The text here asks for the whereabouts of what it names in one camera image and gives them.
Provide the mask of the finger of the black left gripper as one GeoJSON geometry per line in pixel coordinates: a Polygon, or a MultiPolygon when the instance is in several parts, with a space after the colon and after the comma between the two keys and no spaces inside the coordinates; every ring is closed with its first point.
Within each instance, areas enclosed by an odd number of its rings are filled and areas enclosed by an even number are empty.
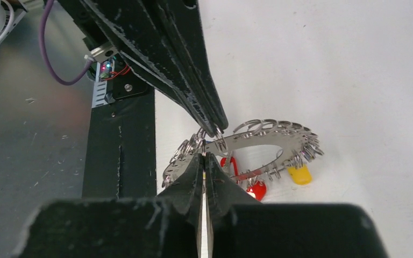
{"type": "Polygon", "coordinates": [[[167,31],[158,15],[157,1],[61,1],[88,37],[109,42],[134,74],[184,108],[214,137],[202,118],[197,94],[188,85],[167,31]]]}
{"type": "Polygon", "coordinates": [[[206,127],[226,129],[229,122],[210,73],[198,1],[157,1],[157,5],[188,85],[197,94],[206,127]]]}

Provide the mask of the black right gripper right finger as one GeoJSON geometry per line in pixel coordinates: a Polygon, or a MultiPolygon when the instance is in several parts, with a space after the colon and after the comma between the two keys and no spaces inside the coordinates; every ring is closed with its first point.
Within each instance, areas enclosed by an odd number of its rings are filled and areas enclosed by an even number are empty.
{"type": "Polygon", "coordinates": [[[211,257],[387,257],[370,216],[335,203],[264,204],[204,158],[211,257]]]}

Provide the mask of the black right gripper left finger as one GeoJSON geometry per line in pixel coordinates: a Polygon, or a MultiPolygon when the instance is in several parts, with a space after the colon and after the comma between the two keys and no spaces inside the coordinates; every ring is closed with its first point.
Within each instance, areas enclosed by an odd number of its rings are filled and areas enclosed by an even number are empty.
{"type": "Polygon", "coordinates": [[[197,257],[204,157],[157,196],[58,199],[42,205],[13,257],[197,257]]]}

